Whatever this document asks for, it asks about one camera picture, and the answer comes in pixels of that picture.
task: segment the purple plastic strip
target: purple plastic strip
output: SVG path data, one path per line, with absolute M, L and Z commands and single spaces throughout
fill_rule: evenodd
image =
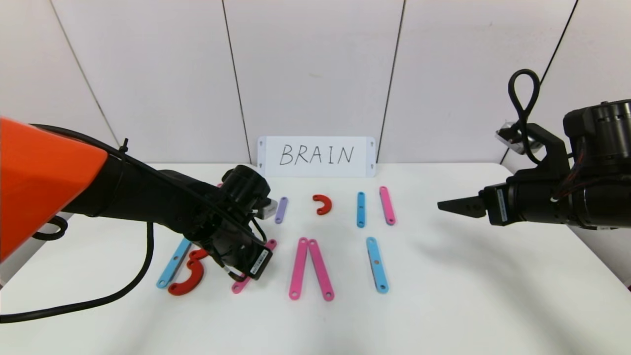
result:
M 274 220 L 276 224 L 283 223 L 283 219 L 285 218 L 285 209 L 287 208 L 287 197 L 283 197 L 278 202 L 278 208 L 276 209 L 276 219 Z

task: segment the label sticker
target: label sticker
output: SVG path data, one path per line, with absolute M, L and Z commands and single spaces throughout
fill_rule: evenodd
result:
M 506 214 L 506 204 L 504 203 L 504 191 L 497 190 L 497 201 L 500 205 L 500 214 L 502 214 L 502 222 L 506 222 L 509 218 Z
M 261 264 L 263 264 L 263 261 L 265 260 L 268 254 L 269 252 L 267 250 L 263 250 L 261 255 L 259 255 L 259 258 L 254 263 L 254 266 L 250 269 L 250 272 L 252 274 L 256 274 L 256 272 L 259 271 L 259 267 L 261 267 Z

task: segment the table surface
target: table surface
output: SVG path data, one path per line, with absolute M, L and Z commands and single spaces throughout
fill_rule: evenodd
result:
M 230 164 L 155 164 L 217 183 Z M 204 279 L 175 297 L 155 286 L 181 237 L 156 226 L 153 263 L 107 306 L 0 325 L 3 354 L 628 354 L 631 294 L 565 226 L 494 227 L 437 209 L 509 172 L 497 164 L 380 164 L 370 179 L 270 178 L 289 199 L 259 281 L 232 294 L 210 258 Z M 385 223 L 378 187 L 398 219 Z M 356 226 L 357 192 L 367 225 Z M 333 209 L 316 214 L 311 196 Z M 2 313 L 98 298 L 138 272 L 145 224 L 76 215 L 1 291 Z M 302 296 L 288 297 L 297 241 L 316 238 L 335 290 L 322 298 L 307 260 Z M 390 291 L 375 290 L 365 240 L 377 238 Z M 186 279 L 188 269 L 177 280 Z

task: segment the sign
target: sign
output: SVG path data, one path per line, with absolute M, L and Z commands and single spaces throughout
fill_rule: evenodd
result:
M 365 178 L 377 171 L 372 137 L 266 136 L 257 142 L 263 176 Z

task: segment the red curved piece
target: red curved piece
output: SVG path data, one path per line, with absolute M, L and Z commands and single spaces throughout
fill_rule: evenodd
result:
M 314 195 L 314 201 L 320 201 L 324 204 L 324 206 L 317 209 L 317 214 L 319 215 L 326 215 L 333 208 L 331 199 L 324 195 Z
M 198 249 L 189 253 L 189 261 L 186 267 L 191 270 L 191 276 L 184 282 L 174 282 L 168 287 L 168 293 L 173 296 L 181 296 L 191 292 L 201 282 L 204 276 L 204 265 L 199 261 L 208 256 L 206 250 Z
M 208 256 L 208 253 L 206 252 L 206 250 L 203 249 L 197 249 L 197 250 L 193 250 L 192 252 L 189 253 L 189 258 L 191 259 L 203 259 L 206 258 Z
M 168 287 L 168 293 L 173 296 L 181 296 L 191 292 L 201 281 L 204 276 L 204 265 L 197 259 L 190 259 L 186 263 L 186 267 L 191 269 L 191 276 L 182 283 L 174 282 Z

